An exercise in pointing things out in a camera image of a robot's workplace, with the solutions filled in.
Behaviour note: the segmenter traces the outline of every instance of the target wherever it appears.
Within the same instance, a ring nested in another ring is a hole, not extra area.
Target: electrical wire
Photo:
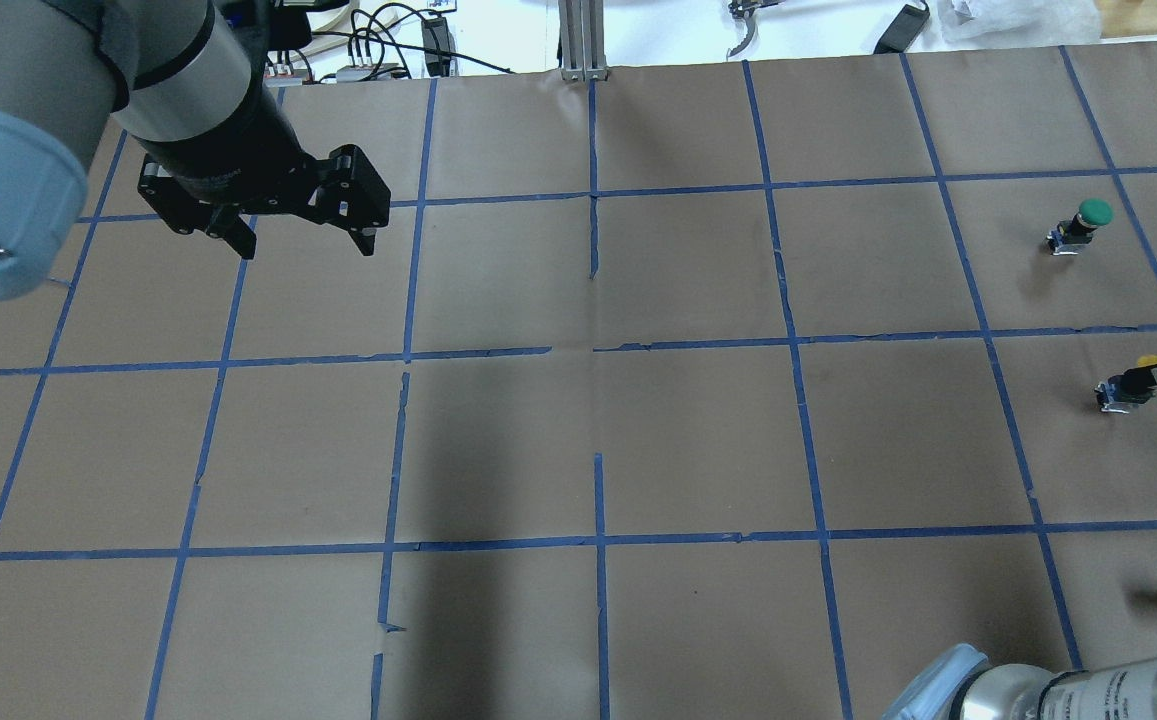
[[[455,53],[452,50],[436,50],[435,47],[419,47],[418,45],[404,45],[400,42],[386,42],[386,41],[374,41],[374,42],[382,42],[382,44],[391,45],[392,47],[401,47],[405,50],[422,50],[425,53],[430,53],[432,56],[441,56],[441,58],[462,58],[463,60],[467,60],[469,63],[476,63],[477,65],[482,65],[488,69],[496,69],[500,73],[509,74],[509,76],[514,76],[515,74],[515,69],[500,67],[500,65],[495,65],[494,63],[487,63],[479,58],[472,58],[472,56]]]
[[[312,69],[312,61],[308,60],[307,56],[303,56],[302,50],[295,47],[294,53],[299,53],[299,58],[302,58],[303,64],[307,65],[307,82],[316,82],[316,69]]]
[[[383,24],[381,22],[378,22],[377,10],[375,13],[367,13],[367,12],[360,10],[358,8],[355,10],[351,10],[351,16],[355,17],[355,14],[358,14],[358,13],[360,13],[360,14],[364,15],[364,17],[369,19],[369,24],[367,24],[367,27],[366,27],[366,31],[367,32],[373,32],[373,27],[377,24],[377,27],[382,28],[382,32],[386,34],[386,39],[391,41],[392,45],[396,45],[396,37],[391,35],[391,28],[386,27],[385,24]],[[366,38],[364,42],[366,42],[366,45],[368,45],[368,42],[369,42],[368,41],[368,36],[366,36],[366,37],[367,38]],[[378,42],[378,44],[382,45],[382,37],[378,36],[377,34],[374,34],[374,41]],[[413,78],[414,74],[413,74],[413,72],[410,72],[410,61],[405,60],[405,54],[404,53],[399,53],[399,51],[396,54],[400,56],[400,66],[403,68],[405,68],[406,76]]]
[[[314,36],[327,35],[327,36],[336,36],[336,37],[353,37],[353,35],[351,35],[349,32],[332,31],[332,29],[326,29],[326,31],[312,32],[312,35]],[[486,67],[488,69],[496,69],[498,72],[504,73],[504,74],[515,74],[515,69],[500,67],[500,65],[495,65],[494,63],[487,63],[487,61],[481,60],[479,58],[472,58],[472,56],[465,56],[463,53],[455,53],[451,50],[436,50],[436,49],[428,49],[428,47],[419,47],[418,45],[404,45],[404,44],[400,44],[400,42],[378,41],[378,38],[373,38],[373,42],[378,42],[378,44],[381,44],[381,45],[391,45],[392,47],[400,47],[400,49],[405,49],[405,50],[421,50],[425,53],[432,53],[433,56],[442,56],[442,58],[462,58],[463,60],[467,60],[469,63],[476,63],[477,65],[482,65],[484,67]]]

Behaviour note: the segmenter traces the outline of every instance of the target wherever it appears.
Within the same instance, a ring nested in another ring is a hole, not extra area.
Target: black cable
[[[351,36],[351,32],[339,32],[339,31],[334,31],[334,29],[325,29],[325,31],[312,32],[312,35],[314,36],[326,35],[326,36],[336,36],[336,37],[353,37],[353,36]],[[378,41],[378,38],[373,38],[373,41],[374,42],[378,42],[378,44],[381,44],[381,45],[391,45],[391,46],[395,46],[395,47],[404,47],[406,50],[422,50],[425,53],[432,53],[433,56],[442,56],[442,58],[462,58],[464,60],[469,60],[470,63],[476,63],[477,65],[482,65],[484,67],[486,67],[488,69],[496,69],[500,73],[509,74],[509,76],[514,76],[514,74],[515,74],[515,69],[502,68],[502,67],[499,67],[499,65],[495,65],[494,63],[486,63],[485,60],[481,60],[479,58],[472,58],[472,56],[464,56],[463,53],[455,53],[451,50],[435,50],[435,49],[428,50],[427,47],[419,47],[418,45],[401,45],[401,44],[399,44],[399,42]]]
[[[425,53],[430,53],[433,56],[441,56],[441,58],[462,58],[470,63],[476,63],[477,65],[485,65],[485,67],[488,69],[496,69],[500,73],[509,74],[509,76],[514,76],[515,74],[515,69],[502,68],[500,67],[500,65],[495,65],[494,63],[486,63],[485,60],[481,60],[479,58],[472,58],[472,56],[455,53],[452,50],[436,50],[435,47],[419,47],[418,45],[403,45],[400,44],[400,42],[385,42],[385,41],[374,41],[374,42],[382,42],[382,44],[391,45],[392,47],[403,47],[405,50],[422,50]]]
[[[332,31],[332,29],[326,29],[326,31],[312,32],[312,36],[314,37],[327,36],[327,37],[345,37],[345,38],[348,38],[348,41],[346,41],[346,45],[348,45],[348,53],[351,52],[351,43],[353,41],[359,41],[359,37],[355,36],[355,35],[353,35],[353,34],[351,34],[351,32]],[[379,45],[378,49],[381,50],[381,53],[378,54],[378,60],[376,63],[374,63],[373,58],[369,58],[369,61],[373,63],[373,68],[369,69],[368,76],[366,76],[363,79],[374,79],[374,78],[377,78],[378,74],[381,73],[383,60],[386,60],[386,45]],[[319,51],[319,53],[327,53],[330,50],[332,50],[332,47],[326,47],[325,50]],[[360,64],[356,65],[355,61],[353,60],[353,63],[351,64],[351,67],[353,67],[353,68],[364,67],[364,57],[363,57],[363,54],[360,56]]]
[[[386,27],[385,24],[382,24],[381,22],[378,22],[377,10],[375,13],[367,13],[364,10],[355,9],[355,10],[351,10],[351,16],[355,17],[355,14],[358,14],[358,13],[360,13],[360,14],[364,15],[364,17],[369,19],[369,24],[367,24],[367,27],[366,27],[366,31],[367,32],[373,32],[373,27],[374,25],[381,27],[382,28],[382,32],[386,34],[386,39],[391,41],[392,45],[396,45],[396,37],[391,35],[391,28]],[[374,32],[374,37],[373,38],[374,38],[374,41],[378,42],[378,44],[382,45],[382,37],[378,36],[376,32]],[[406,76],[413,78],[414,74],[412,72],[410,72],[410,61],[405,60],[405,54],[404,53],[397,53],[397,54],[400,56],[400,66],[405,68]]]
[[[295,47],[294,53],[299,53],[299,58],[302,58],[303,64],[307,65],[307,82],[316,82],[316,69],[312,69],[312,61],[308,60],[307,56],[303,56],[302,50]]]

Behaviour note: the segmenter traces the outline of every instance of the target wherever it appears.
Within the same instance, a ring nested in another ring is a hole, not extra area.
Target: plastic bag
[[[957,42],[1026,27],[1039,22],[1042,9],[1044,0],[952,0],[952,12],[939,13],[943,37]]]
[[[953,3],[960,2],[930,2],[938,14],[943,41],[957,50],[1086,45],[1098,42],[1103,34],[1103,17],[1095,0],[970,0],[980,13],[972,20],[956,12]],[[1003,10],[988,17],[988,8]]]

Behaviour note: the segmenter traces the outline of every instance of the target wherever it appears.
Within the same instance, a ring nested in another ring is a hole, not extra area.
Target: small electronic component
[[[454,58],[454,37],[449,34],[449,19],[437,15],[435,19],[422,19],[422,46],[427,51],[427,76],[449,78]]]
[[[929,3],[926,0],[920,0],[920,8],[904,5],[898,10],[898,17],[894,17],[893,22],[889,23],[889,28],[885,28],[880,41],[876,42],[876,50],[874,51],[876,56],[906,53],[912,42],[924,30],[926,24],[929,24]]]
[[[1081,203],[1071,220],[1062,220],[1048,234],[1049,250],[1054,255],[1078,255],[1095,240],[1096,229],[1112,222],[1112,206],[1090,197]]]

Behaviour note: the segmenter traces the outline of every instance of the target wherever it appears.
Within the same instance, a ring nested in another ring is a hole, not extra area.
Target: metal tool
[[[751,45],[751,41],[756,37],[756,10],[761,8],[769,8],[773,5],[782,3],[783,0],[729,0],[729,14],[732,15],[735,20],[742,20],[747,27],[747,35],[744,35],[742,42],[739,42],[737,47],[729,51],[725,58],[734,58],[743,50]]]

